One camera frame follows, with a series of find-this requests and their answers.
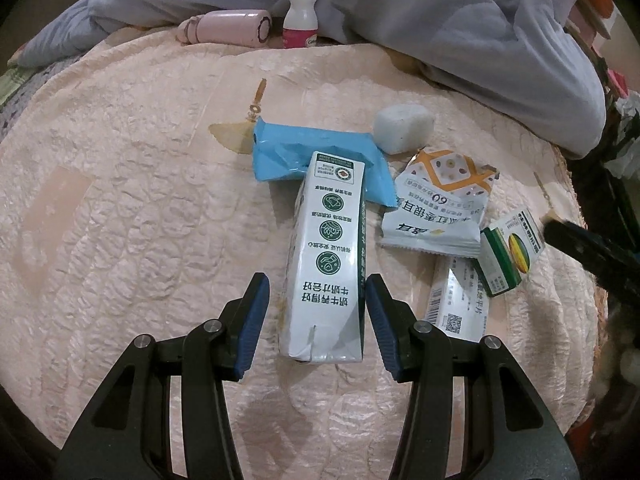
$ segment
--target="green cloth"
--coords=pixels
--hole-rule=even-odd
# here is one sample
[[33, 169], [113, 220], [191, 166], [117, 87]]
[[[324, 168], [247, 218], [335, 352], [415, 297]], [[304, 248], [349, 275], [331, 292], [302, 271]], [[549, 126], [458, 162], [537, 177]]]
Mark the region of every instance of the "green cloth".
[[36, 69], [34, 68], [12, 66], [4, 74], [0, 75], [0, 107], [4, 106], [4, 103], [35, 73]]

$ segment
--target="blue tissue pack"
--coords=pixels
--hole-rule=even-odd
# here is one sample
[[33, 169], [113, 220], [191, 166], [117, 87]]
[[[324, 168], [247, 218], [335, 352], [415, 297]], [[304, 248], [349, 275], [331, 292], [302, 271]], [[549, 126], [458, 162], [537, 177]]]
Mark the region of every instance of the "blue tissue pack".
[[394, 181], [371, 134], [265, 123], [254, 128], [254, 175], [260, 182], [303, 179], [313, 152], [364, 162], [365, 199], [398, 207]]

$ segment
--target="white cube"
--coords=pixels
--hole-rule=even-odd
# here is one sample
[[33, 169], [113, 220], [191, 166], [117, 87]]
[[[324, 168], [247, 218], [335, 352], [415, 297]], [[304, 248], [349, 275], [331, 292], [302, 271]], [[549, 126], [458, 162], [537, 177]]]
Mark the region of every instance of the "white cube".
[[435, 117], [424, 106], [389, 106], [376, 115], [373, 140], [388, 155], [416, 152], [427, 145], [434, 122]]

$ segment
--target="quilted blanket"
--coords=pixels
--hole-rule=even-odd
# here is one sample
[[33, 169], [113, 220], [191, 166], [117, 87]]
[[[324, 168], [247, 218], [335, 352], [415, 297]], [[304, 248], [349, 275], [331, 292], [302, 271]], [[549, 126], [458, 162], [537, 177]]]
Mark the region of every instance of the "quilted blanket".
[[[386, 478], [408, 386], [385, 371], [368, 319], [361, 364], [278, 356], [299, 183], [254, 179], [246, 117], [260, 82], [260, 113], [274, 123], [366, 132], [380, 108], [426, 106], [434, 142], [501, 170], [488, 219], [523, 205], [544, 214], [536, 174], [558, 214], [579, 221], [563, 161], [516, 121], [432, 86], [380, 47], [180, 46], [172, 31], [125, 42], [131, 34], [117, 32], [47, 82], [0, 144], [0, 382], [61, 446], [137, 334], [186, 334], [260, 270], [272, 300], [254, 364], [242, 383], [225, 385], [246, 478]], [[406, 160], [393, 160], [394, 172]], [[421, 316], [434, 256], [381, 247], [381, 218], [367, 205], [367, 273], [381, 272]], [[492, 300], [488, 331], [566, 431], [591, 380], [592, 278], [547, 248], [519, 288]], [[178, 392], [172, 443], [184, 472]], [[461, 395], [458, 387], [451, 471]]]

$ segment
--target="pink bottle label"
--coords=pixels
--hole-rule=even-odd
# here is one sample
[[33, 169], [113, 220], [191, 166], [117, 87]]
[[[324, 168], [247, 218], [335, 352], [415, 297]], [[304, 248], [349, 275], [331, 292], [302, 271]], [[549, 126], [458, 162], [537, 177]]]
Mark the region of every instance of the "pink bottle label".
[[315, 46], [318, 40], [318, 30], [292, 30], [284, 28], [282, 30], [284, 48], [303, 48]]

